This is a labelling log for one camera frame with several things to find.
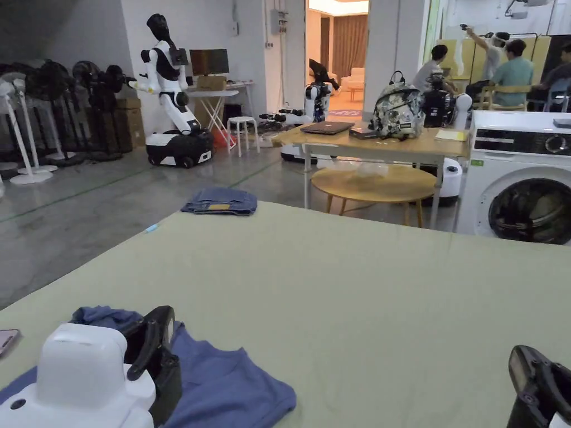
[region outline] white stool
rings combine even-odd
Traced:
[[[228,129],[228,132],[226,133],[227,135],[227,140],[226,143],[228,144],[228,154],[230,154],[230,128],[232,123],[236,124],[236,130],[238,133],[238,157],[241,158],[242,157],[242,148],[240,146],[240,123],[244,124],[244,132],[246,133],[246,150],[250,150],[250,141],[248,140],[248,122],[253,122],[254,124],[254,133],[256,134],[256,145],[258,147],[258,153],[260,152],[260,138],[258,137],[258,124],[256,122],[256,119],[251,118],[249,116],[238,116],[237,118],[229,118],[228,119],[228,126],[226,127]]]

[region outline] blue shirt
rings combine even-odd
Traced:
[[[527,86],[532,84],[533,63],[521,56],[498,67],[492,82],[498,86]],[[519,106],[526,103],[526,93],[494,94],[494,103],[501,106]]]
[[[78,310],[73,321],[120,328],[140,318],[137,312],[98,306]],[[180,359],[183,395],[164,428],[270,428],[296,406],[293,389],[256,366],[244,349],[221,351],[194,340],[180,324],[172,352]],[[36,376],[33,368],[0,391],[0,404]]]

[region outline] laptop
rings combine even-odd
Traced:
[[[355,125],[354,122],[319,122],[302,128],[306,134],[337,135]]]

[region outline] denim fabric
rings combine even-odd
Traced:
[[[140,318],[137,312],[98,306],[80,308],[73,322],[120,328]],[[178,323],[172,352],[180,358],[183,395],[164,428],[270,428],[296,406],[294,390],[256,366],[244,349],[221,351],[194,340]],[[0,404],[36,377],[37,368],[21,375],[0,391]]]
[[[182,212],[251,216],[258,208],[256,196],[242,190],[211,187],[198,192]]]

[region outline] round wooden table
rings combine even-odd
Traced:
[[[316,172],[313,186],[327,193],[327,213],[331,212],[334,197],[343,199],[342,216],[347,201],[402,204],[405,226],[410,225],[410,203],[416,203],[419,227],[423,227],[422,199],[434,195],[436,177],[419,169],[404,165],[389,165],[388,174],[359,175],[356,171],[322,169]]]
[[[365,90],[365,84],[359,83],[359,82],[349,82],[347,84],[347,87],[351,91],[351,101],[355,101],[355,92],[356,91],[364,92],[364,90]]]

